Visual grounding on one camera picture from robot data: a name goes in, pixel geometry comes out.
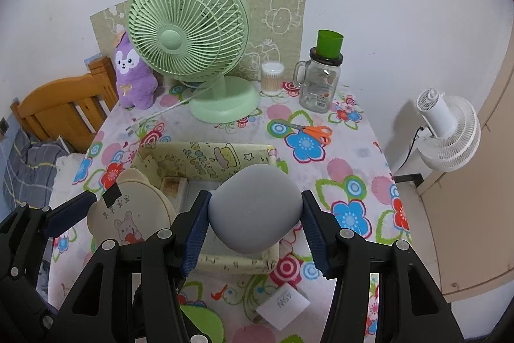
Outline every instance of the green cup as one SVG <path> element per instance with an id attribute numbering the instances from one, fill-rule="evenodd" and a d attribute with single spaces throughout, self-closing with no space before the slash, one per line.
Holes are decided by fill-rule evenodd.
<path id="1" fill-rule="evenodd" d="M 341 54 L 343 36 L 335 31 L 319 30 L 318 43 L 316 44 L 316 54 L 327 59 L 337 59 Z"/>

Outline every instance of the gray egg-shaped object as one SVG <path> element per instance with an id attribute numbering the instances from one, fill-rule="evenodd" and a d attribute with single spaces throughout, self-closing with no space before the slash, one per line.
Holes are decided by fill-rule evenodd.
<path id="1" fill-rule="evenodd" d="M 289 175 L 269 164 L 253 164 L 212 192 L 209 222 L 230 249 L 259 253 L 295 226 L 302 209 L 302 195 Z"/>

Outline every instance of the table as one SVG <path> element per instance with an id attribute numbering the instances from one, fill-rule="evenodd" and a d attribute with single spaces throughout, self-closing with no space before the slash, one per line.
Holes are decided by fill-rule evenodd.
<path id="1" fill-rule="evenodd" d="M 252 114 L 232 123 L 203 123 L 192 117 L 187 105 L 180 105 L 148 120 L 136 132 L 125 131 L 136 119 L 190 95 L 193 95 L 191 88 L 176 84 L 160 87 L 149 110 L 127 110 L 117 104 L 82 161 L 71 196 L 83 190 L 100 196 L 130 167 L 141 144 L 169 141 L 269 144 L 278 151 L 278 167 L 295 180 L 300 190 L 312 190 L 320 206 L 331 211 L 341 227 L 383 244 L 401 238 L 410 241 L 409 224 L 384 154 L 366 114 L 348 87 L 338 87 L 326 114 L 303 109 L 298 101 L 298 89 L 291 82 L 284 82 L 279 96 L 263 96 Z M 328 125 L 333 129 L 332 142 L 322 146 L 302 132 L 272 123 L 273 119 L 300 125 Z M 86 220 L 56 238 L 49 278 L 50 304 L 61 306 L 95 250 Z M 255 308 L 286 282 L 306 296 L 310 306 L 279 332 Z M 181 304 L 214 310 L 223 321 L 227 343 L 317 343 L 334 287 L 335 280 L 327 281 L 315 268 L 298 224 L 281 240 L 280 259 L 270 275 L 213 275 L 194 270 L 178 297 Z M 378 276 L 371 275 L 366 342 L 374 341 L 379 288 Z"/>

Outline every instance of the green desk fan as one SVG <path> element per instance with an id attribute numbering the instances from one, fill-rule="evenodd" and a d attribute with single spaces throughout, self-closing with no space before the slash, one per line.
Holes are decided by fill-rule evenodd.
<path id="1" fill-rule="evenodd" d="M 196 118 L 227 123 L 256 109 L 260 97 L 253 84 L 223 76 L 248 43 L 245 0 L 130 0 L 128 11 L 130 41 L 150 67 L 210 87 L 200 87 L 189 101 Z"/>

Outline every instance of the white air circulator fan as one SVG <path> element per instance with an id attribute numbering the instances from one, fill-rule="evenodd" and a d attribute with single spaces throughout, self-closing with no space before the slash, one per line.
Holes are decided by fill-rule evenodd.
<path id="1" fill-rule="evenodd" d="M 432 133 L 416 141 L 423 162 L 441 172 L 464 166 L 480 142 L 480 122 L 473 106 L 461 97 L 435 89 L 418 96 L 416 105 Z"/>

